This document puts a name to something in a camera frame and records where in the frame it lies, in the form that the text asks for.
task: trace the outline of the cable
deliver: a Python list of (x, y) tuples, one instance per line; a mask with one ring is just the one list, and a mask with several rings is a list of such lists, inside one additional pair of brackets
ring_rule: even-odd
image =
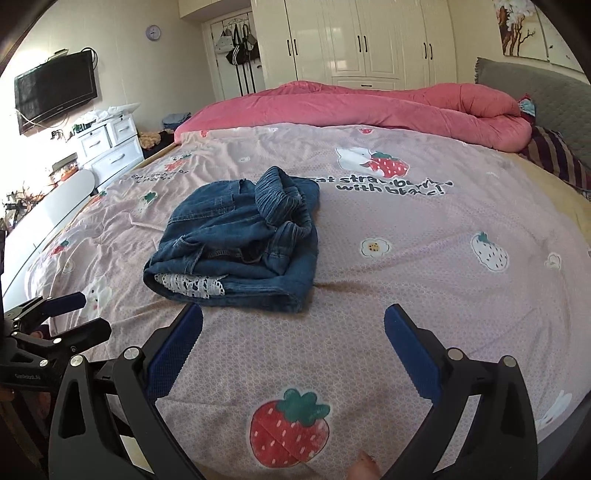
[(48, 125), (41, 125), (41, 124), (37, 124), (37, 123), (35, 123), (33, 120), (29, 120), (29, 119), (28, 119), (26, 116), (24, 116), (24, 115), (23, 115), (23, 114), (22, 114), (22, 113), (21, 113), (21, 112), (20, 112), (20, 111), (19, 111), (17, 108), (15, 108), (15, 109), (14, 109), (14, 111), (15, 111), (17, 114), (19, 114), (21, 117), (23, 117), (27, 123), (29, 123), (29, 124), (31, 124), (31, 125), (35, 125), (35, 126), (37, 126), (37, 127), (41, 127), (41, 128), (56, 128), (56, 127), (61, 127), (61, 126), (62, 126), (62, 125), (64, 125), (64, 123), (65, 123), (65, 122), (67, 122), (67, 121), (68, 121), (68, 119), (70, 118), (70, 115), (68, 114), (68, 115), (66, 115), (66, 116), (64, 117), (64, 119), (63, 119), (63, 120), (62, 120), (60, 123), (58, 123), (57, 125), (53, 125), (53, 126), (51, 126), (51, 127), (50, 127), (50, 126), (48, 126)]
[(81, 51), (89, 51), (92, 53), (92, 69), (96, 70), (99, 65), (99, 54), (92, 47), (84, 47)]

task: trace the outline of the hanging bag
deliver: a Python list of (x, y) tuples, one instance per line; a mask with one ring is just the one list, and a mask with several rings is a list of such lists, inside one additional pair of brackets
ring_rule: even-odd
[(248, 62), (248, 49), (245, 42), (241, 40), (238, 33), (238, 25), (234, 27), (234, 35), (232, 37), (234, 49), (226, 55), (226, 59), (231, 65), (244, 65)]
[(251, 29), (249, 28), (249, 26), (247, 24), (244, 24), (244, 26), (242, 27), (242, 33), (244, 35), (244, 38), (247, 40), (247, 42), (250, 45), (252, 45), (252, 49), (249, 51), (249, 54), (248, 54), (248, 60), (254, 61), (254, 60), (260, 59), (261, 52), (259, 51), (259, 48), (258, 48), (258, 40), (251, 33)]
[(222, 36), (218, 39), (214, 46), (214, 50), (217, 54), (228, 53), (234, 50), (234, 41), (232, 40), (232, 33), (226, 34), (226, 31), (222, 32)]

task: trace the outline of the grey headboard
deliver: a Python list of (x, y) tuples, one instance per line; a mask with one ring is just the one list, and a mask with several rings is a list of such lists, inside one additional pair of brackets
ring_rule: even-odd
[(591, 86), (551, 70), (488, 59), (476, 62), (476, 83), (508, 93), (526, 93), (535, 104), (535, 123), (556, 130), (591, 168)]

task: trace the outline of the drawer handle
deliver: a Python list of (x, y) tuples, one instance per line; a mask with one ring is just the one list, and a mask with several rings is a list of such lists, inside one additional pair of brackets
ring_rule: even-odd
[(111, 162), (111, 165), (112, 165), (113, 163), (117, 163), (119, 160), (123, 160), (123, 158), (124, 158), (124, 157), (125, 157), (125, 154), (124, 154), (124, 153), (122, 153), (120, 157), (117, 157), (116, 159), (114, 159), (114, 160)]

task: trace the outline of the wall clock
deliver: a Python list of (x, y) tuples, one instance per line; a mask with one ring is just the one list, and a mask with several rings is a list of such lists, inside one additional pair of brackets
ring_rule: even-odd
[(162, 35), (162, 31), (158, 25), (150, 25), (146, 28), (146, 37), (148, 37), (149, 40), (156, 41), (160, 38), (160, 35)]

